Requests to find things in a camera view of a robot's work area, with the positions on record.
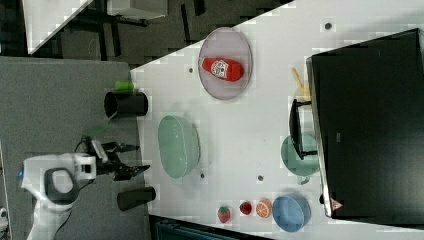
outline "black cylinder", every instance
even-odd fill
[[[145,187],[127,192],[118,193],[116,200],[121,211],[127,211],[142,204],[153,201],[156,191],[153,187]]]
[[[149,109],[149,102],[144,93],[135,95],[108,92],[104,101],[106,116],[117,117],[145,116]]]

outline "gray floor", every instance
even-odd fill
[[[12,237],[23,240],[31,230],[35,203],[17,177],[23,160],[73,152],[85,129],[105,121],[105,93],[116,80],[129,80],[129,67],[116,62],[10,57],[1,57],[0,67],[0,140],[7,207]],[[112,120],[108,131],[96,139],[138,145],[136,119]],[[141,165],[140,151],[122,153],[120,159],[129,166]],[[56,239],[150,238],[146,206],[121,212],[116,199],[119,192],[143,187],[143,175],[123,182],[114,182],[112,177],[98,176],[80,192]]]

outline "mint green bowl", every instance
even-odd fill
[[[186,119],[177,116],[162,118],[158,140],[162,166],[170,177],[182,178],[199,163],[197,131]]]

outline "red bottle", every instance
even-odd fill
[[[203,69],[225,81],[236,82],[244,73],[243,66],[239,62],[228,58],[204,58],[200,61]]]

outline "blue cup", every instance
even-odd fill
[[[275,199],[272,214],[281,229],[286,232],[297,232],[308,223],[311,209],[305,198],[288,194]]]

